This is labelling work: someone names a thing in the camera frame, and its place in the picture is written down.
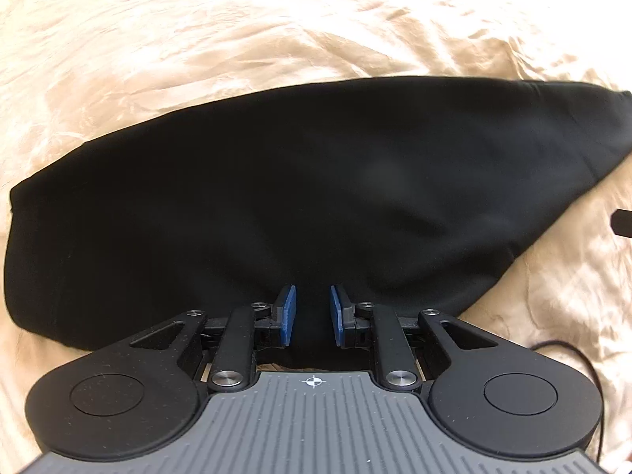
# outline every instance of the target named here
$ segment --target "gray plastic cover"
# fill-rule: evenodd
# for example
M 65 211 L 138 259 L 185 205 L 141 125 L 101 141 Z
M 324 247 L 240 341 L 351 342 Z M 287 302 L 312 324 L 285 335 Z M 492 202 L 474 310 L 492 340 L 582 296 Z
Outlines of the gray plastic cover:
M 46 453 L 26 474 L 602 474 L 581 451 L 509 461 L 448 437 L 413 394 L 366 372 L 261 373 L 210 399 L 180 438 L 141 457 L 90 463 Z

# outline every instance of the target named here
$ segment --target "wire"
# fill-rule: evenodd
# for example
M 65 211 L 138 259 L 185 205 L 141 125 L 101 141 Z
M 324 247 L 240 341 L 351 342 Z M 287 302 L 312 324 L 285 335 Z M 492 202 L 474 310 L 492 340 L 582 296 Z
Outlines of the wire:
M 604 391 L 601 388 L 601 381 L 599 381 L 599 376 L 597 375 L 595 367 L 592 365 L 589 357 L 582 353 L 578 348 L 568 342 L 565 342 L 564 340 L 545 340 L 543 342 L 538 342 L 537 344 L 534 344 L 529 349 L 532 351 L 537 351 L 548 346 L 561 346 L 563 348 L 567 348 L 567 350 L 573 351 L 573 353 L 579 356 L 584 362 L 584 365 L 588 368 L 590 372 L 590 377 L 592 378 L 596 389 L 599 391 L 599 396 L 601 397 L 601 417 L 599 418 L 599 444 L 596 448 L 595 458 L 595 462 L 599 464 L 599 461 L 601 460 L 601 452 L 604 448 L 604 431 L 606 428 L 606 404 L 604 402 Z

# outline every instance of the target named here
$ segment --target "wrinkled beige sheet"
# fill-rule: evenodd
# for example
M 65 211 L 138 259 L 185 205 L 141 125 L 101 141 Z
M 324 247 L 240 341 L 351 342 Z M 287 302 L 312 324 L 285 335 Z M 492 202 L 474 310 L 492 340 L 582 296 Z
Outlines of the wrinkled beige sheet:
M 632 89 L 630 9 L 632 0 L 20 0 L 0 16 L 0 256 L 9 189 L 88 139 L 197 103 L 362 76 Z M 632 209 L 632 158 L 465 314 L 522 344 L 569 340 L 595 361 L 611 471 L 632 453 L 632 241 L 609 230 L 617 207 Z M 0 472 L 11 474 L 38 453 L 28 389 L 80 352 L 18 330 L 0 308 Z

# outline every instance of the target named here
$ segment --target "folded black garment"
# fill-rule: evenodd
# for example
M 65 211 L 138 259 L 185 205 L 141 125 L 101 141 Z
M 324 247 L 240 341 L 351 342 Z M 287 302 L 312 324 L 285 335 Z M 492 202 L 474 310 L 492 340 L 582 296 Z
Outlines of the folded black garment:
M 333 354 L 327 287 L 457 315 L 632 148 L 632 95 L 390 77 L 178 110 L 11 191 L 15 322 L 100 348 L 298 287 L 293 358 Z

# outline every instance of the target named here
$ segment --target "silver screw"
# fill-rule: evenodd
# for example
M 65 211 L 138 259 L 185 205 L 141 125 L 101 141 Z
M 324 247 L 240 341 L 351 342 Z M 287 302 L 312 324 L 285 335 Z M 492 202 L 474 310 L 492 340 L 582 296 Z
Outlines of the silver screw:
M 243 376 L 234 370 L 220 370 L 213 375 L 211 381 L 221 387 L 234 387 L 243 381 Z
M 386 375 L 386 380 L 398 387 L 407 387 L 417 381 L 417 376 L 407 370 L 394 370 Z

